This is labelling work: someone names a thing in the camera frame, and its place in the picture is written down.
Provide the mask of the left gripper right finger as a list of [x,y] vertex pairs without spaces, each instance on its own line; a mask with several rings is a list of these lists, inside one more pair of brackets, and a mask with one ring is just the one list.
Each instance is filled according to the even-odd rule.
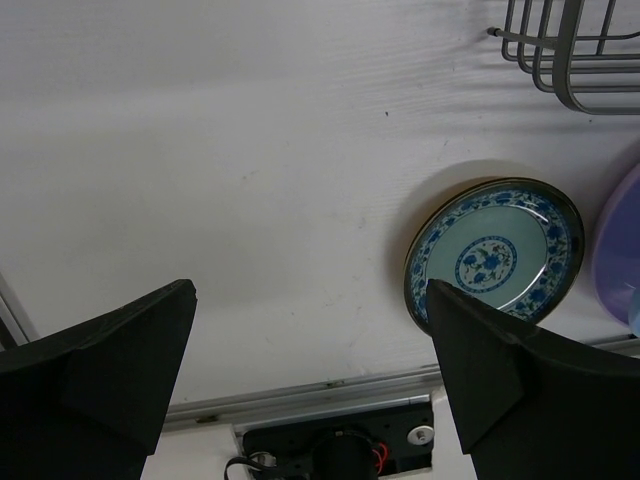
[[427,314],[480,479],[636,479],[639,361],[526,323],[441,280]]

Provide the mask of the blue floral small plate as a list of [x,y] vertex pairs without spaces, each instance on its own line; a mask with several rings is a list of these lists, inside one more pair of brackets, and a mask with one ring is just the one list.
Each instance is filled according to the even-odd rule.
[[581,214],[558,188],[525,177],[481,182],[441,205],[412,240],[403,271],[407,310],[430,333],[426,288],[436,279],[538,324],[572,288],[585,246]]

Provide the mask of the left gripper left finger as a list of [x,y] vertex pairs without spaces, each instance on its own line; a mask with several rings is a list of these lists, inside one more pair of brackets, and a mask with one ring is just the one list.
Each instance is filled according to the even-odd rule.
[[181,279],[1,354],[4,479],[138,479],[196,312]]

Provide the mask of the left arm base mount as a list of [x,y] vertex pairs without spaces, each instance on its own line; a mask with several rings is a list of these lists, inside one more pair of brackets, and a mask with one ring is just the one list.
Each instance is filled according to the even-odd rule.
[[253,479],[381,479],[432,466],[429,401],[350,413],[245,433],[229,459]]

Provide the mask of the purple large plate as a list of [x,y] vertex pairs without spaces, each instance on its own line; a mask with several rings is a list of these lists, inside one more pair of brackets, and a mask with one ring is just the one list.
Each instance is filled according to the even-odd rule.
[[595,232],[591,276],[601,306],[629,329],[629,306],[639,305],[638,166],[615,187],[602,209]]

